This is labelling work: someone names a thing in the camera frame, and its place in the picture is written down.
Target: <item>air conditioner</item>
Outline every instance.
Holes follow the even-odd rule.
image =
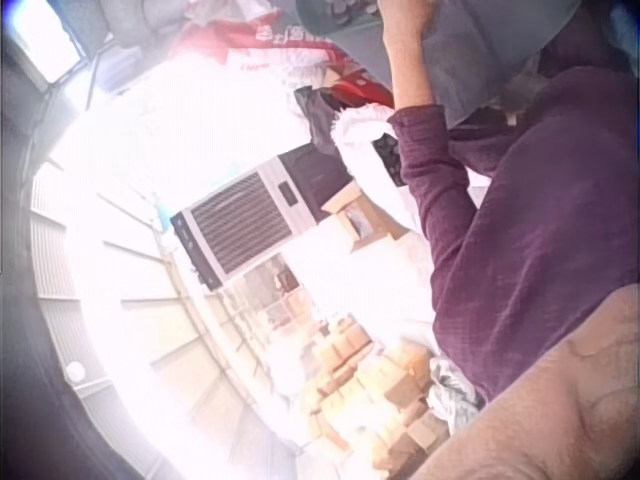
[[[181,211],[171,223],[201,282],[213,291],[318,221],[276,157]]]

